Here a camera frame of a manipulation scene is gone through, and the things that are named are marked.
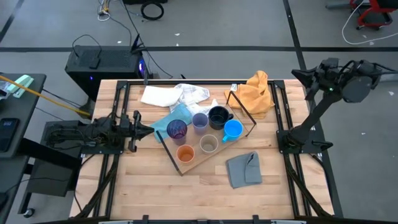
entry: chair wheel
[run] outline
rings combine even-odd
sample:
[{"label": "chair wheel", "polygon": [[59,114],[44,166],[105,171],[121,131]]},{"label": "chair wheel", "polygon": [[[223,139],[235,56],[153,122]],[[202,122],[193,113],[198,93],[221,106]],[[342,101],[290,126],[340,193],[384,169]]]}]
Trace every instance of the chair wheel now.
[{"label": "chair wheel", "polygon": [[24,213],[24,217],[30,218],[34,213],[35,213],[35,210],[33,208],[28,208],[26,210],[26,212]]}]

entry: yellow towel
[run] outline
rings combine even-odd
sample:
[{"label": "yellow towel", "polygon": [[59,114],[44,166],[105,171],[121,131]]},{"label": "yellow towel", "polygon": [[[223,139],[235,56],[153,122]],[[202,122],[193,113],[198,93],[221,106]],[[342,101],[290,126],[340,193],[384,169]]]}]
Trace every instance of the yellow towel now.
[{"label": "yellow towel", "polygon": [[[271,93],[268,90],[267,81],[267,73],[257,71],[246,84],[240,84],[236,92],[234,92],[253,118],[265,118],[269,108],[274,106]],[[228,98],[229,90],[226,90],[224,93],[225,97]],[[241,108],[233,96],[229,99],[228,104],[232,108]]]}]

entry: gray floor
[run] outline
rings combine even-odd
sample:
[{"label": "gray floor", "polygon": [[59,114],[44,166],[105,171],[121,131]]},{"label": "gray floor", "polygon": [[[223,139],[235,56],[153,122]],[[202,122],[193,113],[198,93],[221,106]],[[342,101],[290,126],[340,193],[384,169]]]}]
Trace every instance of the gray floor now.
[{"label": "gray floor", "polygon": [[[289,0],[302,47],[351,47],[341,37],[349,16],[347,10],[325,9],[324,0]],[[12,14],[17,0],[0,1],[0,30]],[[97,0],[25,0],[0,47],[70,47],[82,34],[91,34],[101,45],[128,45],[127,30],[113,21],[99,22]],[[141,22],[134,17],[147,46],[229,46],[253,45],[293,47],[285,9],[281,0],[169,0],[160,21]],[[139,6],[129,6],[139,11]],[[113,18],[132,29],[126,12],[117,1],[111,3]],[[361,42],[398,32],[398,23],[379,32],[355,30],[348,23],[346,38]],[[398,37],[355,47],[397,47]],[[78,44],[94,43],[81,39]],[[69,53],[0,53],[0,71],[45,73],[45,88],[77,103],[87,96],[64,72]],[[295,52],[201,51],[152,52],[157,63],[169,73],[187,78],[249,78],[264,70],[270,78],[293,78],[299,68]],[[304,52],[307,68],[322,59],[338,57],[341,62],[366,59],[398,69],[398,52]],[[153,72],[166,77],[154,64]],[[398,221],[396,126],[398,85],[382,83],[360,104],[339,102],[322,118],[341,206],[345,217]],[[79,119],[76,114],[44,100],[37,105],[62,119]],[[56,119],[35,110],[26,137],[39,141],[44,124]],[[69,215],[71,192],[65,198],[34,195],[30,207],[37,213],[30,219],[16,214],[24,184],[7,223],[37,223],[63,220]]]}]

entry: white towel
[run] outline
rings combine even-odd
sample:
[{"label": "white towel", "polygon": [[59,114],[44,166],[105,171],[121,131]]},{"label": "white towel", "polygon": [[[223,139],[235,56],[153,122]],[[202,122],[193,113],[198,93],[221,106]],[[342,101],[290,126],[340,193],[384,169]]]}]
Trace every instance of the white towel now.
[{"label": "white towel", "polygon": [[178,84],[174,88],[183,92],[176,104],[170,106],[171,112],[180,103],[184,103],[192,115],[197,113],[208,114],[210,109],[218,105],[216,99],[213,99],[210,106],[199,106],[197,104],[210,97],[210,92],[206,88],[189,84]]},{"label": "white towel", "polygon": [[155,106],[171,106],[181,97],[181,89],[146,86],[141,102]]}]

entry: orange plastic cup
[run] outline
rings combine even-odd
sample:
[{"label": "orange plastic cup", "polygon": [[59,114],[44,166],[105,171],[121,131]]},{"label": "orange plastic cup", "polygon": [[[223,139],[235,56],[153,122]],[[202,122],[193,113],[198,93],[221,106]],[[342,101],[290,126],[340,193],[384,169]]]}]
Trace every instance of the orange plastic cup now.
[{"label": "orange plastic cup", "polygon": [[182,163],[189,163],[195,157],[195,150],[192,146],[182,145],[177,149],[177,159]]}]

